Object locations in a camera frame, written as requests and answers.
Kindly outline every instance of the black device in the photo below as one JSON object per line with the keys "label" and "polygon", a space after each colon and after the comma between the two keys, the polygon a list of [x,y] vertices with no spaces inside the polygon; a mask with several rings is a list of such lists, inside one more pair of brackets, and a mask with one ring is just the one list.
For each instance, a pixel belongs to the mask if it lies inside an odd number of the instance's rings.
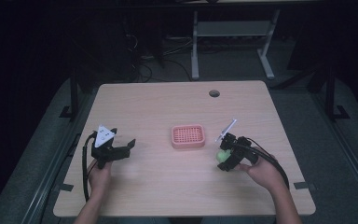
{"label": "black device", "polygon": [[217,165],[222,171],[230,171],[234,169],[240,162],[246,158],[251,164],[255,164],[258,161],[258,157],[262,157],[266,161],[270,162],[281,174],[286,187],[289,189],[289,180],[283,168],[280,166],[277,160],[267,153],[261,152],[253,147],[251,147],[251,139],[246,137],[237,137],[234,134],[226,133],[220,144],[222,150],[230,150],[231,155],[223,162]]}
{"label": "black device", "polygon": [[[116,134],[117,129],[112,129],[112,133]],[[101,145],[95,146],[96,138],[91,147],[91,156],[98,161],[98,168],[102,169],[109,161],[119,161],[130,156],[130,150],[135,146],[135,139],[130,141],[126,147],[112,147],[115,137]]]}
{"label": "black device", "polygon": [[[117,129],[112,129],[112,133],[116,134]],[[112,137],[110,140],[106,141],[102,145],[96,147],[95,142],[97,140],[97,132],[92,133],[86,140],[85,145],[83,146],[83,155],[82,155],[82,168],[83,168],[83,191],[86,201],[89,200],[89,188],[88,188],[88,178],[89,174],[87,171],[87,144],[89,140],[94,138],[91,147],[91,156],[97,160],[97,167],[103,169],[107,162],[110,161],[119,161],[126,159],[130,156],[131,149],[135,146],[135,139],[130,141],[125,147],[112,147],[115,137]]]}

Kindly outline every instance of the black wall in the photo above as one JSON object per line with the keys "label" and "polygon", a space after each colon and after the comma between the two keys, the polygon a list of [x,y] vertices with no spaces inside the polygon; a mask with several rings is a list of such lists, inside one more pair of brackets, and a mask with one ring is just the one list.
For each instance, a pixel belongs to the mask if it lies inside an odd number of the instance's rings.
{"label": "black wall", "polygon": [[0,1],[0,193],[68,76],[46,8],[46,1]]}

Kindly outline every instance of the white tag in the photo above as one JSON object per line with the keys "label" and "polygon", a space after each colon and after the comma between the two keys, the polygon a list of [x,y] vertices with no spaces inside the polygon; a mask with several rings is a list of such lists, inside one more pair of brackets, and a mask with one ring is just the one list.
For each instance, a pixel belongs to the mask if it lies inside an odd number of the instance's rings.
{"label": "white tag", "polygon": [[105,142],[109,141],[115,136],[114,133],[110,132],[103,125],[98,128],[97,138],[95,139],[95,147],[100,147]]}

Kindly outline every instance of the hand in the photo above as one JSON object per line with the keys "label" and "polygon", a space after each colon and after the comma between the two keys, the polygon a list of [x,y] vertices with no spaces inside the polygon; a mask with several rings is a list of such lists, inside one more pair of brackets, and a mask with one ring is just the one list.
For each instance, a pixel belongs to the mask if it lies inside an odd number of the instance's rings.
{"label": "hand", "polygon": [[98,169],[98,167],[95,167],[96,162],[96,160],[93,160],[88,168],[91,195],[77,216],[75,224],[90,224],[97,222],[103,199],[109,189],[112,162],[107,162],[101,170]]}
{"label": "hand", "polygon": [[90,197],[104,197],[110,186],[112,162],[107,162],[103,169],[99,169],[93,160],[88,168],[89,184],[91,185]]}
{"label": "hand", "polygon": [[258,157],[254,165],[239,164],[237,169],[245,171],[258,185],[272,191],[285,186],[284,180],[278,170],[262,157]]}

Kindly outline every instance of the hole in table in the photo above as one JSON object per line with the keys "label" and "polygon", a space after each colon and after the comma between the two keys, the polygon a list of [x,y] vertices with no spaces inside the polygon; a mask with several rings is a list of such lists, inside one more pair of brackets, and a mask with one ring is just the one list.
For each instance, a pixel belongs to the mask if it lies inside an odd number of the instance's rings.
{"label": "hole in table", "polygon": [[218,97],[220,95],[220,91],[216,91],[216,90],[209,91],[209,95],[214,98]]}

